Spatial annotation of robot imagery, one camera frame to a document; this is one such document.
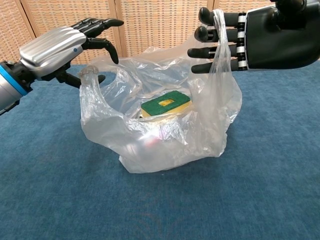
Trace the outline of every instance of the plastic bag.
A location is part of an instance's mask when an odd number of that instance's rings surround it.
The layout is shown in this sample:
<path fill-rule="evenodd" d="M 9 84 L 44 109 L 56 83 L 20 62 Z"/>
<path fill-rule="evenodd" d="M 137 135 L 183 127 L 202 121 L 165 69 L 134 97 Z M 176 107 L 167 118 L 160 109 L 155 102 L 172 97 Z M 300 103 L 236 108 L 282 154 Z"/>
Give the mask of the plastic bag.
<path fill-rule="evenodd" d="M 170 48 L 148 48 L 119 65 L 98 57 L 80 72 L 81 126 L 86 137 L 112 149 L 130 173 L 172 169 L 204 157 L 219 157 L 226 131 L 242 105 L 232 76 L 224 14 L 214 12 L 219 43 L 210 74 L 193 74 L 191 66 L 208 60 L 187 56 L 201 48 L 191 36 Z M 98 72 L 115 72 L 115 80 L 99 86 Z M 178 90 L 192 104 L 180 113 L 139 118 L 141 104 Z"/>

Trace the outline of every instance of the robotic arm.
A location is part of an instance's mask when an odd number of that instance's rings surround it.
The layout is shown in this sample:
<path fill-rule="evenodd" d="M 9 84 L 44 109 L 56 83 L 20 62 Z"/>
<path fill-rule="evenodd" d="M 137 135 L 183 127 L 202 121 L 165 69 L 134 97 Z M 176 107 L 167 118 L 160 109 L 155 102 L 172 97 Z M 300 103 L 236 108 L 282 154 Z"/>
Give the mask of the robotic arm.
<path fill-rule="evenodd" d="M 232 71 L 294 69 L 320 57 L 320 1 L 271 0 L 275 6 L 247 13 L 225 13 Z M 201 8 L 199 20 L 213 26 L 214 14 Z M 194 33 L 203 43 L 218 41 L 217 31 L 200 26 Z M 188 50 L 192 58 L 213 59 L 217 47 Z M 211 63 L 195 65 L 192 72 L 209 73 Z"/>
<path fill-rule="evenodd" d="M 110 27 L 124 22 L 118 19 L 86 18 L 72 26 L 53 29 L 19 49 L 18 62 L 0 62 L 0 115 L 19 104 L 20 98 L 32 91 L 36 80 L 50 81 L 56 78 L 79 88 L 79 78 L 66 72 L 70 62 L 83 50 L 106 49 L 115 64 L 119 63 L 116 48 L 110 41 L 96 38 Z M 105 76 L 99 76 L 101 83 Z"/>

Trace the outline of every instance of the silver robotic hand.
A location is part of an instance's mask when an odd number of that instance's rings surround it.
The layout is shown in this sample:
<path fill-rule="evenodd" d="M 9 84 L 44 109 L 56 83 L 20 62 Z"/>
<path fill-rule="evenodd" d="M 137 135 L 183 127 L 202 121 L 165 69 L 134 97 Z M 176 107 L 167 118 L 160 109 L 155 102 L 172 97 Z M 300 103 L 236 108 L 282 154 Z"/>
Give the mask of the silver robotic hand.
<path fill-rule="evenodd" d="M 115 64 L 119 63 L 116 48 L 110 41 L 97 38 L 110 27 L 119 27 L 118 19 L 86 18 L 72 26 L 53 29 L 19 49 L 18 62 L 0 62 L 0 115 L 19 104 L 20 98 L 32 91 L 37 80 L 50 81 L 79 88 L 79 78 L 66 72 L 70 62 L 89 49 L 106 49 Z M 105 76 L 99 76 L 102 82 Z"/>
<path fill-rule="evenodd" d="M 271 0 L 275 5 L 247 13 L 225 13 L 232 71 L 294 69 L 307 66 L 320 57 L 320 1 Z M 201 8 L 199 20 L 213 26 L 214 13 Z M 217 31 L 200 26 L 197 40 L 215 43 Z M 192 58 L 213 59 L 217 47 L 188 50 Z M 211 63 L 195 65 L 192 72 L 209 73 Z"/>

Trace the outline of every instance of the blue carpet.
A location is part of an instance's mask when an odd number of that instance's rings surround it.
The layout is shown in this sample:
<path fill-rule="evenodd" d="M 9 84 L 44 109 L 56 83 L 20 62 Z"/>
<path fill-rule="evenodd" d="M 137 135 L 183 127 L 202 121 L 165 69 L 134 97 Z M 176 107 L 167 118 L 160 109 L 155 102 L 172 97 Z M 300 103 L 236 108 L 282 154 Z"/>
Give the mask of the blue carpet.
<path fill-rule="evenodd" d="M 320 239 L 320 62 L 234 76 L 225 153 L 150 174 L 86 139 L 78 89 L 33 84 L 0 117 L 0 239 Z"/>

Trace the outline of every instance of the yellow sponge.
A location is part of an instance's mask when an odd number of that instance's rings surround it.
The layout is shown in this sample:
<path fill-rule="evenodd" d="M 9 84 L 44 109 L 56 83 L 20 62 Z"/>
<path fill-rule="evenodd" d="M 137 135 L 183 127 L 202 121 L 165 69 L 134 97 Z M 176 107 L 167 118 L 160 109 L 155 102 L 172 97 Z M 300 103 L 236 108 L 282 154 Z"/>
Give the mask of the yellow sponge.
<path fill-rule="evenodd" d="M 141 105 L 144 118 L 161 114 L 182 112 L 191 104 L 190 97 L 179 92 L 171 91 Z"/>

